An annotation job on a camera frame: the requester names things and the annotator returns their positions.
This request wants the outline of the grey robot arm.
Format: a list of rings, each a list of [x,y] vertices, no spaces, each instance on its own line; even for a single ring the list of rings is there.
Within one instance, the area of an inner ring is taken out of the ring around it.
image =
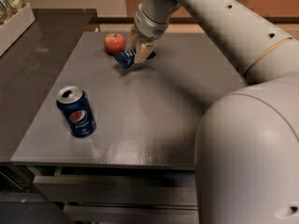
[[[299,41],[235,0],[143,0],[129,36],[137,63],[180,7],[246,84],[198,127],[200,224],[299,224]]]

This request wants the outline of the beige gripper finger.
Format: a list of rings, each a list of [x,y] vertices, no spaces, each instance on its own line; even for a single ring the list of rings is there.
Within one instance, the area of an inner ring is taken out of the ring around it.
[[[155,49],[155,43],[151,41],[138,41],[136,43],[135,51],[135,64],[140,64],[143,63],[148,59],[150,54],[154,51]]]
[[[135,26],[132,26],[126,43],[126,48],[134,49],[136,47],[137,41],[138,41],[137,30]]]

